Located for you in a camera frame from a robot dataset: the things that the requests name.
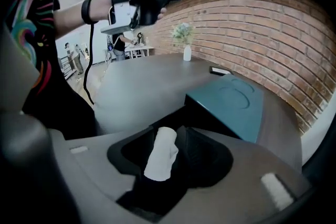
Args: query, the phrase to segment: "white label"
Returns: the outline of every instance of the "white label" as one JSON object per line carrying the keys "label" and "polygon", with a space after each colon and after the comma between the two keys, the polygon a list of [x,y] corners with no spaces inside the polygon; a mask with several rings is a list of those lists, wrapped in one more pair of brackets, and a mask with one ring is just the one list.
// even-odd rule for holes
{"label": "white label", "polygon": [[219,69],[219,68],[215,68],[215,67],[212,68],[212,71],[214,71],[214,72],[218,72],[218,73],[221,73],[221,74],[232,74],[232,73],[231,73],[230,71],[228,71],[228,70]]}

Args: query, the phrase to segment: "gray countertop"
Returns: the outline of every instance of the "gray countertop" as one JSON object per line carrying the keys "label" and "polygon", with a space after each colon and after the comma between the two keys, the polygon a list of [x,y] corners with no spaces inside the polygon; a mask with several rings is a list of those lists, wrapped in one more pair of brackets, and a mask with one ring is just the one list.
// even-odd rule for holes
{"label": "gray countertop", "polygon": [[[187,91],[212,80],[216,64],[182,54],[136,58],[110,64],[97,92],[94,111],[101,134],[143,130],[178,110]],[[264,109],[257,144],[296,170],[301,170],[301,140],[294,110],[263,86]]]}

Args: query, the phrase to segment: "flowers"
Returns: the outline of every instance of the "flowers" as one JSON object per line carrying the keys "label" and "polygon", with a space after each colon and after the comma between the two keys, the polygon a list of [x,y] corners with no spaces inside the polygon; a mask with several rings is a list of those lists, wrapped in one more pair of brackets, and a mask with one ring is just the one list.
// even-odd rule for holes
{"label": "flowers", "polygon": [[189,38],[193,33],[194,27],[188,23],[177,25],[173,32],[172,38],[176,38],[179,42],[188,43]]}

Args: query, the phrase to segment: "person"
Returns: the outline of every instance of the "person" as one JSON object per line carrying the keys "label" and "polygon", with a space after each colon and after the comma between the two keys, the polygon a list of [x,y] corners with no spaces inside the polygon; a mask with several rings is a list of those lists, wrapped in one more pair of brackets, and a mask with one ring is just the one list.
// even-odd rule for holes
{"label": "person", "polygon": [[[107,20],[111,6],[111,0],[92,0],[90,19]],[[85,24],[81,7],[82,3],[78,3],[60,10],[58,0],[13,0],[5,19],[16,46],[39,71],[23,112],[39,119],[47,128],[61,131],[67,140],[96,135],[93,109],[65,80],[55,43],[57,38]]]}
{"label": "person", "polygon": [[67,42],[65,44],[65,47],[70,49],[70,50],[68,50],[69,57],[71,57],[71,59],[75,62],[75,66],[77,68],[78,75],[83,74],[84,71],[83,71],[83,66],[80,62],[80,54],[79,54],[80,50],[79,50],[78,45],[76,45],[76,46],[71,45],[70,46],[70,44]]}
{"label": "person", "polygon": [[112,35],[112,42],[114,44],[113,52],[117,58],[116,61],[125,60],[125,42],[131,43],[132,41],[123,34],[118,34]]}

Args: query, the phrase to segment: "colorful shirt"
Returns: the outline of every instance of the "colorful shirt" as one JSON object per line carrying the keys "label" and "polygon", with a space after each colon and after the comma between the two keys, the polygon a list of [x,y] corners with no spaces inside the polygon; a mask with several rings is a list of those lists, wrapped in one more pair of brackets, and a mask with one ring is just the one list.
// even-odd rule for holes
{"label": "colorful shirt", "polygon": [[[8,11],[6,24],[16,45],[40,72],[23,111],[67,139],[92,136],[92,108],[72,90],[58,63],[53,12],[59,8],[58,0],[15,0]],[[67,123],[73,107],[81,110],[75,117],[86,123],[83,130]]]}

